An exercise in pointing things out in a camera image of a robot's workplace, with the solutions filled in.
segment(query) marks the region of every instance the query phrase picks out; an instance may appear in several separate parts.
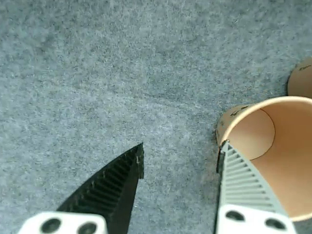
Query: screw hole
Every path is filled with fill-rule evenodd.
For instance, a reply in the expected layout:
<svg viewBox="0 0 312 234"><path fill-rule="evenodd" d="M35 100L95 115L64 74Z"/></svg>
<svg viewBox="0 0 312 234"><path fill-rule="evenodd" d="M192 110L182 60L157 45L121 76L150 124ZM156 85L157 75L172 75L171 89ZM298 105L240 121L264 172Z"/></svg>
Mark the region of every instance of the screw hole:
<svg viewBox="0 0 312 234"><path fill-rule="evenodd" d="M274 218L269 218L265 221L265 225L267 225L270 228L276 228L279 230L286 230L285 224L282 222L278 221L277 219Z"/></svg>
<svg viewBox="0 0 312 234"><path fill-rule="evenodd" d="M245 217L237 211L229 211L225 214L225 216L235 221L245 221Z"/></svg>
<svg viewBox="0 0 312 234"><path fill-rule="evenodd" d="M41 231L45 234L54 233L60 227L60 220L58 218L51 218L41 226Z"/></svg>
<svg viewBox="0 0 312 234"><path fill-rule="evenodd" d="M85 223L83 224L79 230L78 230L78 234L93 234L95 233L97 230L97 225L95 223Z"/></svg>

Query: tan paper cup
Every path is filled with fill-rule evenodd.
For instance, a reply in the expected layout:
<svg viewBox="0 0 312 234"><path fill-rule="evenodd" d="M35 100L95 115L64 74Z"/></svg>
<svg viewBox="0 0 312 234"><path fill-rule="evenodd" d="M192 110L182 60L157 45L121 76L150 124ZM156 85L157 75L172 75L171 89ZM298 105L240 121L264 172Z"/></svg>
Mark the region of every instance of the tan paper cup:
<svg viewBox="0 0 312 234"><path fill-rule="evenodd" d="M312 99L276 97L229 109L217 142L237 148L264 176L293 221L312 217Z"/></svg>
<svg viewBox="0 0 312 234"><path fill-rule="evenodd" d="M289 96L312 98L312 58L296 66L289 77L287 89Z"/></svg>

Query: carpet floor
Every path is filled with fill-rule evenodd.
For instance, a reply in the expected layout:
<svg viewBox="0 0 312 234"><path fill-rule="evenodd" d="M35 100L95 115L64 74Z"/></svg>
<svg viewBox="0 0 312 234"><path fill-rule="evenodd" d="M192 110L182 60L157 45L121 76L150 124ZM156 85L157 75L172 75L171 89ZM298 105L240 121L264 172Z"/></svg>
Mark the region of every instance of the carpet floor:
<svg viewBox="0 0 312 234"><path fill-rule="evenodd" d="M142 141L129 233L211 234L218 118L312 55L310 0L0 2L1 234Z"/></svg>

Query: gray ribbed surface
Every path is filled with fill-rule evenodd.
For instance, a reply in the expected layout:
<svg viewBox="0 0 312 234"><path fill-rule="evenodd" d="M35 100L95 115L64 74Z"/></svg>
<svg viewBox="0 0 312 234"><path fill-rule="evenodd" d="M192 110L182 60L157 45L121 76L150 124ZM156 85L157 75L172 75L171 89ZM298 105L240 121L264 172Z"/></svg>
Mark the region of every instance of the gray ribbed surface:
<svg viewBox="0 0 312 234"><path fill-rule="evenodd" d="M227 141L224 155L220 206L233 204L287 215L269 184L254 165Z"/></svg>

